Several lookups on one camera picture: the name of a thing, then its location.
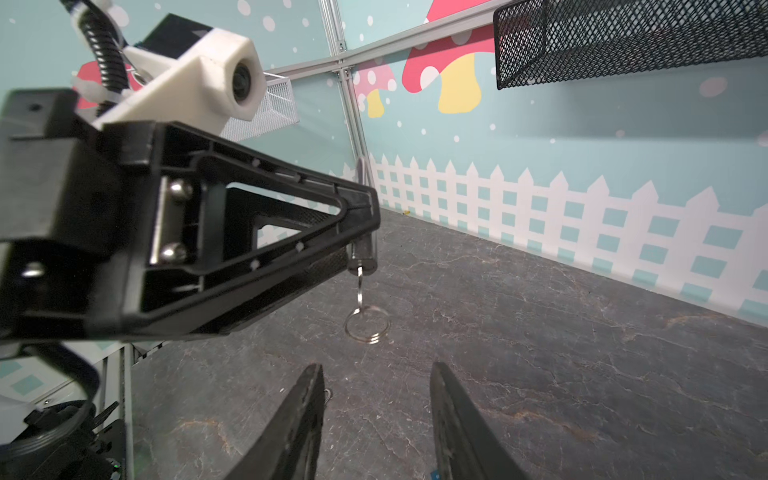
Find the red mushroom cap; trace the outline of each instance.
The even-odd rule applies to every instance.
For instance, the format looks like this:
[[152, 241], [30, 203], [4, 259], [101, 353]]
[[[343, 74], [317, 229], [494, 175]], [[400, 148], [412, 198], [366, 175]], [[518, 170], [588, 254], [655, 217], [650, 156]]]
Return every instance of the red mushroom cap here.
[[480, 51], [489, 53], [495, 51], [493, 25], [440, 38], [422, 48], [413, 48], [408, 54], [406, 66], [402, 71], [402, 86], [411, 93], [419, 93], [454, 60]]
[[427, 20], [433, 22], [440, 18], [447, 17], [448, 15], [463, 12], [467, 8], [476, 7], [487, 1], [488, 0], [435, 0], [432, 2], [432, 6], [429, 7]]
[[395, 74], [389, 65], [381, 65], [381, 59], [371, 60], [359, 65], [353, 76], [355, 94], [368, 96], [374, 90], [394, 91], [397, 88]]
[[[130, 64], [125, 64], [125, 70], [128, 73], [128, 82], [131, 85], [131, 90], [141, 90], [141, 84], [137, 82], [133, 76], [134, 68], [131, 67]], [[95, 61], [89, 61], [87, 64], [80, 67], [77, 76], [82, 80], [95, 81], [101, 85], [101, 73], [98, 70], [98, 64]], [[80, 97], [80, 100], [78, 101], [78, 108], [93, 108], [96, 106], [95, 103], [85, 100], [83, 97]]]

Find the white mesh basket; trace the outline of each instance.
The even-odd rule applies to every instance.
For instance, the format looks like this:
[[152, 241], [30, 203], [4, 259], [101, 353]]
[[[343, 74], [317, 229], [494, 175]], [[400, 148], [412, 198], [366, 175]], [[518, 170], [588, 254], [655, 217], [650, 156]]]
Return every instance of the white mesh basket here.
[[293, 100], [290, 78], [264, 72], [266, 94], [252, 121], [230, 118], [221, 137], [230, 141], [243, 141], [267, 132], [299, 123], [299, 112]]

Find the bolt head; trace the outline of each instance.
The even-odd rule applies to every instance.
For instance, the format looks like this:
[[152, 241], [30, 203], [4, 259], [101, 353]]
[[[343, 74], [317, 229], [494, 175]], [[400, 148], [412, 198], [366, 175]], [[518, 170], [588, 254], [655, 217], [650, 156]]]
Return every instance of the bolt head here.
[[168, 184], [168, 190], [170, 191], [170, 196], [174, 200], [180, 202], [186, 202], [190, 200], [194, 193], [192, 185], [180, 178], [177, 178]]
[[24, 278], [40, 278], [45, 275], [45, 267], [40, 262], [29, 262], [22, 271]]
[[183, 243], [169, 243], [160, 249], [160, 259], [166, 263], [182, 263], [187, 259], [187, 248]]

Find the key ring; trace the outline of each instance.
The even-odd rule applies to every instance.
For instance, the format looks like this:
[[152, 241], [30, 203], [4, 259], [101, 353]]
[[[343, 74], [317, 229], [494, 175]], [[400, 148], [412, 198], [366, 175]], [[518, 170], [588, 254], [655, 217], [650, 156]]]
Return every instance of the key ring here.
[[[356, 335], [349, 331], [349, 321], [354, 318], [356, 315], [363, 315], [365, 312], [378, 312], [381, 313], [384, 318], [386, 319], [386, 325], [384, 326], [384, 329], [380, 332], [374, 333], [371, 336], [361, 336]], [[360, 343], [366, 343], [368, 345], [373, 345], [374, 343], [378, 343], [388, 332], [389, 332], [389, 314], [386, 312], [386, 310], [381, 309], [375, 305], [368, 305], [363, 306], [362, 305], [362, 267], [359, 266], [357, 268], [357, 308], [355, 308], [344, 321], [344, 333], [346, 335], [356, 340]]]

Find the yellow mushroom stem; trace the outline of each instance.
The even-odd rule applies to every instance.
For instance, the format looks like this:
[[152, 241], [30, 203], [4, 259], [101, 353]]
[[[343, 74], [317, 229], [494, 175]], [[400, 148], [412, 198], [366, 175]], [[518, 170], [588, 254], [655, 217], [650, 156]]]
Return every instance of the yellow mushroom stem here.
[[377, 89], [368, 94], [368, 116], [379, 118], [382, 115], [384, 115], [384, 105], [382, 105], [382, 99]]
[[445, 67], [440, 77], [442, 90], [438, 109], [441, 113], [465, 114], [480, 105], [482, 93], [475, 78], [475, 54], [457, 58]]

